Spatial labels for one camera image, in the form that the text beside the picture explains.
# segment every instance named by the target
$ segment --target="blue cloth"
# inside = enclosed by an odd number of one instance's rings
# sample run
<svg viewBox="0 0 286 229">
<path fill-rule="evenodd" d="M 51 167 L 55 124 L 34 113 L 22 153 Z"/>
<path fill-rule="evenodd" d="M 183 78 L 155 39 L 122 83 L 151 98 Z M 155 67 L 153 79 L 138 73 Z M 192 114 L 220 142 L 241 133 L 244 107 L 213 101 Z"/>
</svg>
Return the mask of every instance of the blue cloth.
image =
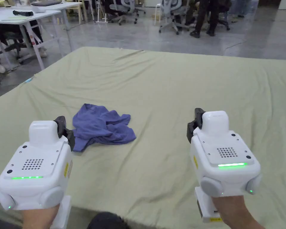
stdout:
<svg viewBox="0 0 286 229">
<path fill-rule="evenodd" d="M 126 144 L 136 139 L 127 125 L 129 114 L 119 116 L 116 111 L 108 111 L 104 106 L 85 103 L 73 117 L 75 146 L 73 151 L 82 152 L 88 145 Z"/>
</svg>

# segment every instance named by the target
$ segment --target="mattress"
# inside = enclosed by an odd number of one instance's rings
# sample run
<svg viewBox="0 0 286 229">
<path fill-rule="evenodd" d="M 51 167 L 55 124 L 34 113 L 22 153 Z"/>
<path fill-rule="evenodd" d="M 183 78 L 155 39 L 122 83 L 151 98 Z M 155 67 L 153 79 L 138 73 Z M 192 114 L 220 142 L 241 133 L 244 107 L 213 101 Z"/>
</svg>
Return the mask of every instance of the mattress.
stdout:
<svg viewBox="0 0 286 229">
<path fill-rule="evenodd" d="M 261 164 L 258 194 L 245 195 L 267 229 L 286 228 L 286 61 L 84 47 L 0 97 L 0 174 L 33 120 L 84 103 L 130 114 L 137 139 L 76 153 L 67 194 L 69 228 L 110 211 L 151 228 L 227 228 L 203 224 L 186 126 L 194 109 L 224 110 Z M 0 219 L 20 224 L 17 212 Z"/>
</svg>

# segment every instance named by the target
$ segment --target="black shoe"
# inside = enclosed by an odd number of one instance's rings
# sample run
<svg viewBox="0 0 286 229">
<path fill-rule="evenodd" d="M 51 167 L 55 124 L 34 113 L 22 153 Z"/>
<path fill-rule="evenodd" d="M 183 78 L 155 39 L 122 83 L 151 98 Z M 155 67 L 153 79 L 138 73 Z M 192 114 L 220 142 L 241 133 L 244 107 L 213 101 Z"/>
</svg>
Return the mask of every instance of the black shoe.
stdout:
<svg viewBox="0 0 286 229">
<path fill-rule="evenodd" d="M 209 29 L 209 30 L 206 32 L 206 34 L 208 34 L 210 37 L 214 37 L 214 36 L 215 36 L 215 31 Z"/>
<path fill-rule="evenodd" d="M 190 21 L 185 22 L 185 25 L 190 25 L 190 24 L 193 24 L 194 22 L 195 22 L 195 17 L 192 17 Z"/>
<path fill-rule="evenodd" d="M 121 217 L 110 212 L 97 214 L 90 222 L 87 229 L 130 229 Z"/>
<path fill-rule="evenodd" d="M 195 38 L 200 38 L 200 32 L 194 30 L 193 32 L 190 33 L 190 36 Z"/>
</svg>

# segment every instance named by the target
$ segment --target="black object on desk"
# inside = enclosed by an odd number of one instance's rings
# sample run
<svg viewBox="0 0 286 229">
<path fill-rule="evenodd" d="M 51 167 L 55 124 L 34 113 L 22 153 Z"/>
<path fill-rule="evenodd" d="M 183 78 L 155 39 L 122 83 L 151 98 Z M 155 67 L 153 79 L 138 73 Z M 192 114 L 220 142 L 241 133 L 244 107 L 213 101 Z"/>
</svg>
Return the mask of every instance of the black object on desk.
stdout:
<svg viewBox="0 0 286 229">
<path fill-rule="evenodd" d="M 34 13 L 32 11 L 29 11 L 29 12 L 21 12 L 21 11 L 16 11 L 16 10 L 13 10 L 13 14 L 14 15 L 22 15 L 22 16 L 26 16 L 26 17 L 30 17 L 30 16 L 33 16 Z"/>
</svg>

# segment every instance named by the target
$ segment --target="chair backrest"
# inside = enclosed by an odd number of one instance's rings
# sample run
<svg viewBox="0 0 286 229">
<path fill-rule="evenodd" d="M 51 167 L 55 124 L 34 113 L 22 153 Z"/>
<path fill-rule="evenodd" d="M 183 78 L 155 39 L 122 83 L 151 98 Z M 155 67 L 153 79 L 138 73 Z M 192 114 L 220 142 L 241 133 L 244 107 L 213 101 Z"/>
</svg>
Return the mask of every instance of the chair backrest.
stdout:
<svg viewBox="0 0 286 229">
<path fill-rule="evenodd" d="M 129 7 L 129 13 L 134 12 L 135 9 L 135 0 L 121 0 L 121 4 L 125 7 Z"/>
<path fill-rule="evenodd" d="M 162 0 L 161 9 L 163 9 L 164 16 L 170 17 L 172 10 L 179 9 L 181 7 L 182 0 Z"/>
</svg>

